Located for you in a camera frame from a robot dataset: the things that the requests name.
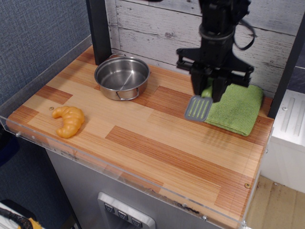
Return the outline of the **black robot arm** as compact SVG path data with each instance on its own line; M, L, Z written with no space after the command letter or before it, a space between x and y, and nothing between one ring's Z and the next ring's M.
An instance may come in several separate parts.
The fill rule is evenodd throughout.
M235 29L241 24L253 28L244 16L249 13L248 0L201 0L202 23L199 27L201 46L179 48L177 67L189 71L193 92L203 95L211 88L212 100L221 100L227 86L234 83L247 87L254 67L233 53Z

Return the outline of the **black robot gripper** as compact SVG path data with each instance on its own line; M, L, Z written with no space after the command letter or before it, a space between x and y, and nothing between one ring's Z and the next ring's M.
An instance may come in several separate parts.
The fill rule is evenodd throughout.
M234 38L209 40L202 38L199 48L179 48L177 67L191 74L193 92L201 95L207 86L207 78L213 78L212 98L221 100L227 86L248 86L254 67L233 53Z

